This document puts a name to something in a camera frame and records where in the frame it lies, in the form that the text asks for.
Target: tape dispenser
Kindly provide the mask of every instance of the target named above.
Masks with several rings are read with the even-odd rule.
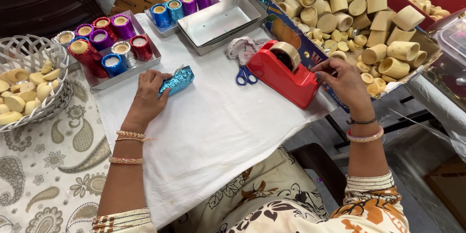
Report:
[[[271,40],[246,64],[261,81],[305,109],[321,83],[301,63],[298,51],[286,42]]]

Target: hand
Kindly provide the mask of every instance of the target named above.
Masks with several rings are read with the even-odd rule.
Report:
[[[334,71],[337,72],[337,77],[330,75]],[[317,64],[311,69],[311,72],[314,72],[320,80],[329,84],[338,99],[345,103],[351,112],[372,108],[370,95],[356,66],[331,57]]]
[[[171,76],[169,73],[160,73],[160,71],[153,69],[148,69],[146,72],[139,74],[136,95],[125,118],[124,125],[139,125],[147,128],[149,122],[157,117],[167,104],[170,88],[165,89],[160,98],[158,97],[158,90],[162,85],[162,81]]]

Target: white basket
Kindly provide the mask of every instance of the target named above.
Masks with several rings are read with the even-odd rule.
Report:
[[[55,69],[60,69],[59,85],[42,102],[41,107],[34,109],[30,115],[16,122],[0,125],[0,132],[56,116],[67,107],[73,95],[71,84],[65,80],[68,75],[68,53],[64,47],[49,39],[34,35],[18,35],[0,39],[0,73],[15,68],[26,69],[34,73],[42,68],[47,59],[54,63]]]

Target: stainless steel tray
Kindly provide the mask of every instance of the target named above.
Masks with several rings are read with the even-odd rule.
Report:
[[[197,47],[192,41],[191,39],[189,39],[188,36],[186,36],[186,38],[188,39],[189,43],[194,47],[194,49],[199,53],[199,55],[204,55],[216,48],[219,48],[225,44],[228,44],[230,43],[233,39],[236,39],[236,38],[239,38],[239,37],[242,37],[244,36],[245,34],[247,34],[248,32],[251,32],[252,30],[256,29],[256,28],[259,28],[264,22],[265,20],[267,19],[268,17],[268,14],[267,14],[267,11],[265,11],[261,5],[256,1],[256,0],[248,0],[252,5],[253,7],[260,13],[260,18],[259,20],[257,20],[256,22],[254,22],[252,25],[250,25],[249,27],[247,28],[244,28],[242,29],[241,31],[229,36],[228,38],[226,39],[223,39],[223,40],[219,40],[218,42],[216,43],[213,43],[212,45],[210,46],[206,46],[206,47],[202,47],[202,48],[199,48]]]
[[[224,0],[178,20],[178,25],[197,47],[201,47],[259,17],[260,12],[249,0]]]
[[[92,90],[95,90],[95,89],[106,89],[108,87],[111,87],[121,81],[124,81],[125,79],[129,78],[129,77],[132,77],[136,74],[139,74],[157,64],[160,63],[160,60],[162,58],[162,55],[160,55],[160,52],[159,50],[157,49],[157,47],[155,46],[154,42],[152,41],[152,39],[150,39],[150,37],[144,32],[141,24],[139,24],[139,22],[137,21],[137,19],[134,17],[133,13],[131,12],[131,10],[128,10],[128,11],[125,11],[125,12],[122,12],[118,15],[126,15],[130,18],[130,21],[133,23],[133,27],[136,31],[136,34],[138,35],[144,35],[147,37],[147,40],[149,42],[149,45],[150,45],[150,49],[152,49],[152,52],[153,52],[153,55],[152,57],[150,57],[148,60],[146,61],[142,61],[142,60],[137,60],[137,63],[135,66],[131,67],[130,69],[128,69],[128,71],[120,74],[120,75],[117,75],[115,77],[106,77],[106,78],[98,78],[94,75],[92,75],[92,73],[90,73],[90,70],[88,68],[86,68],[85,66],[81,65],[81,69],[83,70],[84,72],[84,75],[86,77],[86,80],[88,81],[89,83],[89,86],[91,87]],[[108,55],[108,54],[111,54],[112,51],[111,51],[111,48],[107,48],[107,49],[104,49],[102,51],[100,51],[100,54],[102,54],[102,56],[105,56],[105,55]]]
[[[220,1],[218,0],[210,0],[210,2],[213,4],[217,4],[219,3]],[[152,24],[154,25],[155,29],[157,29],[157,31],[164,37],[169,37],[173,34],[176,34],[178,32],[180,32],[180,29],[179,29],[179,26],[177,23],[172,23],[170,24],[170,26],[166,27],[166,28],[160,28],[157,26],[157,24],[155,23],[155,19],[154,17],[152,16],[152,12],[150,12],[150,9],[152,7],[144,10],[144,13],[146,14],[146,16],[149,18],[149,20],[152,22]]]

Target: paisley tablecloth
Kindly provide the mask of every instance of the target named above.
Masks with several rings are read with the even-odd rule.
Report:
[[[110,147],[81,69],[58,116],[0,133],[0,232],[83,233],[97,214]]]

